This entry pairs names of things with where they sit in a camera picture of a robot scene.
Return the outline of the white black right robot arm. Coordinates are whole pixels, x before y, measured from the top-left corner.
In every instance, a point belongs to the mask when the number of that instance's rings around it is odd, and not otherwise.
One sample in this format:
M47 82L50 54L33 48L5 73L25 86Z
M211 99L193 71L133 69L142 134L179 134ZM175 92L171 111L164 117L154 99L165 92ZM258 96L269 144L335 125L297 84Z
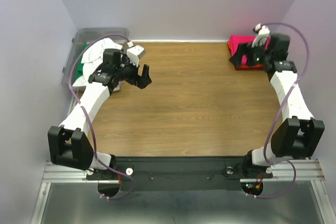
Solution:
M280 104L276 118L282 119L281 125L271 126L264 146L245 155L241 170L248 177L283 161L310 158L325 130L324 122L314 118L304 101L297 68L287 60L289 45L290 37L280 33L232 35L228 42L234 68L264 70Z

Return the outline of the pink t shirt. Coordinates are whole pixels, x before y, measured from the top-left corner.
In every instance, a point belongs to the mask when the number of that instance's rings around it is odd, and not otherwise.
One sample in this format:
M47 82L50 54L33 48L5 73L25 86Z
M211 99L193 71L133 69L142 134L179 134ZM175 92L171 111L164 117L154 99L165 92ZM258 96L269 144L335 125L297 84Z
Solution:
M255 39L254 36L231 35L229 41L234 44L245 43L245 42L252 43L254 39Z

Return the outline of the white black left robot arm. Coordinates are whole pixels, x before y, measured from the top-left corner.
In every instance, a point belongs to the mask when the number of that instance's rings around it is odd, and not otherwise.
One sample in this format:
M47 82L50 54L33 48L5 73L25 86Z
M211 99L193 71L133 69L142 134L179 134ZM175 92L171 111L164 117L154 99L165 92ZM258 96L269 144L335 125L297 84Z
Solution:
M52 126L48 131L50 159L53 164L74 169L98 169L106 179L116 174L130 178L131 170L117 171L115 156L98 152L97 144L91 144L87 134L94 132L93 120L120 82L126 81L139 89L151 84L148 65L138 73L145 49L139 45L126 51L108 48L98 55L90 63L93 72L88 76L84 93L80 98L74 96L77 104L59 126Z

